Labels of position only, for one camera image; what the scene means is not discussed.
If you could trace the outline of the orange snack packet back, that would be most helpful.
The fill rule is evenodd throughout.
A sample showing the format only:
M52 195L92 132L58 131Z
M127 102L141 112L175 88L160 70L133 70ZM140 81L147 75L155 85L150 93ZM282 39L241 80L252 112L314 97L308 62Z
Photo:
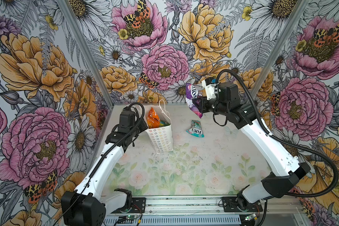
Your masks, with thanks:
M160 127L161 120L157 112L151 107L147 114L147 124L149 129L156 129Z

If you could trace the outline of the purple candy packet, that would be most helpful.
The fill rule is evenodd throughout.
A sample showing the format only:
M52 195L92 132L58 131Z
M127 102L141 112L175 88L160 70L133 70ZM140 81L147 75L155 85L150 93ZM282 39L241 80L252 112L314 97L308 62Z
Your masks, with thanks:
M190 83L185 84L186 89L186 103L189 109L195 113L199 118L202 118L203 114L198 108L200 98L202 95L202 87L200 85L194 85Z

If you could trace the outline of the white paper bag with cartoon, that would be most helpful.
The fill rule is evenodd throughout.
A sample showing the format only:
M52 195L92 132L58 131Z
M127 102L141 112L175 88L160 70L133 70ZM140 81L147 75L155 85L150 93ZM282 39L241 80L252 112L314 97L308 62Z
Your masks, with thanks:
M166 153L173 151L172 122L170 113L166 110L166 103L160 100L158 105L146 107L145 114L148 116L151 109L154 109L159 116L160 121L164 122L159 128L147 129L151 144L156 153Z

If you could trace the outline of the green snack packet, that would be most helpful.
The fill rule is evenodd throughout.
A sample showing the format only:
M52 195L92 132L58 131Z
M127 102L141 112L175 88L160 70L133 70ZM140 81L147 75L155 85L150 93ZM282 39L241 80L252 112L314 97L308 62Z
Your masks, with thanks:
M170 125L169 122L166 122L166 121L160 121L159 127L166 127L166 126L169 126L169 125Z

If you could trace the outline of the teal Fox's candy packet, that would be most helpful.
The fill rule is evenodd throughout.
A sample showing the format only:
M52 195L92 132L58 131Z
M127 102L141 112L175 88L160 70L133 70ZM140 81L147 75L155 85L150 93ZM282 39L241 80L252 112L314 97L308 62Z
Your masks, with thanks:
M203 133L203 130L202 130L201 122L197 121L197 120L192 120L191 121L191 126L187 130L187 133L192 135L192 136L194 136L194 137L203 138L204 137L204 133Z

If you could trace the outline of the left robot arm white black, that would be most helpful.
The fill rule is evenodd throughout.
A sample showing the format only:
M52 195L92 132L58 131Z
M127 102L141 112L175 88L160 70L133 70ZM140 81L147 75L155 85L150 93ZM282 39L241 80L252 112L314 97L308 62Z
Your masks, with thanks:
M115 165L129 146L134 145L140 133L147 130L144 111L136 109L136 103L125 107L119 123L107 136L103 150L87 176L74 189L66 191L61 198L62 215L66 226L100 226L107 214L129 211L132 207L132 193L117 188L106 201L101 201L105 183Z

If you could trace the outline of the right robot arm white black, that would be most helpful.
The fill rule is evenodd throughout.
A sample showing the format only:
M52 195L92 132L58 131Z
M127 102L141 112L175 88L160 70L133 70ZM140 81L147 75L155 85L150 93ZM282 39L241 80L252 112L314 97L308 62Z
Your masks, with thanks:
M253 102L241 104L237 85L204 80L201 86L206 96L197 101L200 112L225 116L253 142L271 169L269 176L237 194L237 208L245 211L261 199L281 198L289 193L310 171L310 167L300 163L296 156L292 156L282 143L272 137Z

